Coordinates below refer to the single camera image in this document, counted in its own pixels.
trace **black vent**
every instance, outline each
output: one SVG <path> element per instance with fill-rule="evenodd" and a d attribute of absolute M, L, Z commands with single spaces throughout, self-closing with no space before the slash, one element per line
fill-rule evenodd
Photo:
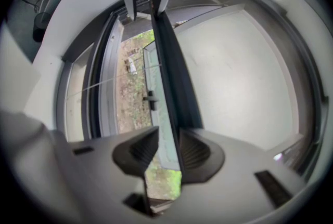
<path fill-rule="evenodd" d="M 82 155 L 94 151 L 92 147 L 82 147 L 73 150 L 74 155 Z"/>
<path fill-rule="evenodd" d="M 292 195 L 275 179 L 275 177 L 267 170 L 254 174 L 266 191 L 268 197 L 278 208 L 288 202 Z"/>
<path fill-rule="evenodd" d="M 158 149 L 158 127 L 117 145 L 113 161 L 126 174 L 144 179 L 145 171 Z"/>
<path fill-rule="evenodd" d="M 222 148 L 194 131 L 181 129 L 182 184 L 206 182 L 224 163 Z"/>
<path fill-rule="evenodd" d="M 149 208 L 149 204 L 146 198 L 142 194 L 132 193 L 123 201 L 123 203 L 130 208 L 139 211 L 149 217 L 152 216 L 152 212 Z"/>
<path fill-rule="evenodd" d="M 144 168 L 147 168 L 154 157 L 157 149 L 154 134 L 147 135 L 130 147 L 132 157 L 140 163 Z"/>
<path fill-rule="evenodd" d="M 194 169 L 205 163 L 210 156 L 210 149 L 194 136 L 183 136 L 181 153 L 185 169 Z"/>

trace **white wall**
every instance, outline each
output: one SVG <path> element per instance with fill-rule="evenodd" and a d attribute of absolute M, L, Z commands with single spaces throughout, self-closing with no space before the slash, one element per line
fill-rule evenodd
<path fill-rule="evenodd" d="M 63 68 L 59 57 L 40 49 L 33 61 L 34 68 L 41 74 L 24 108 L 24 112 L 40 121 L 50 130 L 56 128 L 56 97 Z"/>
<path fill-rule="evenodd" d="M 0 30 L 0 108 L 23 111 L 39 77 L 3 23 Z"/>
<path fill-rule="evenodd" d="M 289 97 L 294 90 L 288 90 L 272 51 L 276 46 L 244 10 L 201 22 L 177 39 L 206 130 L 263 150 L 295 134 Z"/>

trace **black slot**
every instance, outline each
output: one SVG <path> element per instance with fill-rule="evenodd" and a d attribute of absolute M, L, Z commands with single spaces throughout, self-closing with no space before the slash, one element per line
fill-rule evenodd
<path fill-rule="evenodd" d="M 128 175 L 145 178 L 145 171 L 158 149 L 158 128 L 133 137 L 115 147 L 113 161 Z"/>
<path fill-rule="evenodd" d="M 82 147 L 73 150 L 74 155 L 82 155 L 94 151 L 92 147 Z"/>
<path fill-rule="evenodd" d="M 254 174 L 260 182 L 261 186 L 266 191 L 275 208 L 287 203 L 292 195 L 274 178 L 267 170 Z"/>
<path fill-rule="evenodd" d="M 151 217 L 151 211 L 142 194 L 132 193 L 123 201 L 123 203 L 128 207 Z"/>
<path fill-rule="evenodd" d="M 193 131 L 181 129 L 182 184 L 207 182 L 224 163 L 222 148 Z"/>

